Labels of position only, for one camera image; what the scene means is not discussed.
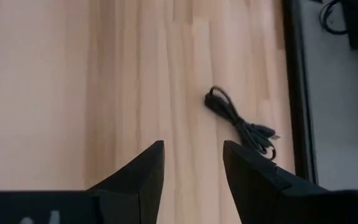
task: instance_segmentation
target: wood grain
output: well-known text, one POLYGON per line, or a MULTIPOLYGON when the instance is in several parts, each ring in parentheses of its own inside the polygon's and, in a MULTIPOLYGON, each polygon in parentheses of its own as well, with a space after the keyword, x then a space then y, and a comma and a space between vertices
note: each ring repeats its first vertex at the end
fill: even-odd
POLYGON ((239 223, 227 90, 294 171, 280 1, 0 0, 0 189, 84 189, 165 141, 158 223, 239 223))

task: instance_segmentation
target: dark gray surface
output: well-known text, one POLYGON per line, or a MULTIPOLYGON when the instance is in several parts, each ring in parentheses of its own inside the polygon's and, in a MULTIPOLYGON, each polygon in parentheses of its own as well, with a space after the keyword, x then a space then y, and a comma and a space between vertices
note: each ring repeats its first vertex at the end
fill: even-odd
POLYGON ((319 185, 358 189, 358 52, 321 29, 322 4, 299 1, 319 185))

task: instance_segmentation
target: wooden desk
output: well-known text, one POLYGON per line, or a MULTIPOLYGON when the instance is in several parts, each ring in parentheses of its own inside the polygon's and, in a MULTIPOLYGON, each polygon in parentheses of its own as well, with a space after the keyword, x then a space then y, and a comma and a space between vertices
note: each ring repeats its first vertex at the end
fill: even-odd
POLYGON ((278 1, 0 0, 0 189, 83 189, 163 139, 158 222, 239 223, 215 84, 293 171, 278 1))

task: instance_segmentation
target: light wood surface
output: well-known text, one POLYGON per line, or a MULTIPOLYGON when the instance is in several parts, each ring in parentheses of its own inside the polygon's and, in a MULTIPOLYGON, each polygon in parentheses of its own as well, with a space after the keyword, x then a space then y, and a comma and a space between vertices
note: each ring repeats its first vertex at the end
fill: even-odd
POLYGON ((293 172, 278 0, 0 0, 0 189, 84 189, 158 139, 158 223, 239 223, 222 161, 222 86, 283 137, 293 172))

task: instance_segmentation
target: black cable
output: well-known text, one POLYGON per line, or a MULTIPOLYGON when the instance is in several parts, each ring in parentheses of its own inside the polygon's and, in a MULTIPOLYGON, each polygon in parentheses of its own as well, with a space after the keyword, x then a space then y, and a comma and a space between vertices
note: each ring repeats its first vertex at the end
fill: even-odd
POLYGON ((251 149, 263 155, 266 155, 267 149, 271 148, 272 157, 270 160, 276 158, 276 149, 269 140, 269 138, 275 136, 276 132, 266 126, 250 124, 244 121, 244 119, 238 115, 230 97, 222 88, 213 86, 209 93, 205 95, 204 104, 236 127, 243 146, 249 146, 251 149), (223 97, 214 95, 214 91, 219 92, 223 97))
POLYGON ((319 14, 320 25, 325 31, 329 32, 330 34, 345 35, 349 33, 348 30, 334 30, 330 28, 330 26, 328 25, 328 18, 333 13, 333 8, 336 6, 336 4, 340 3, 341 1, 342 0, 333 0, 327 5, 325 5, 320 11, 319 14))

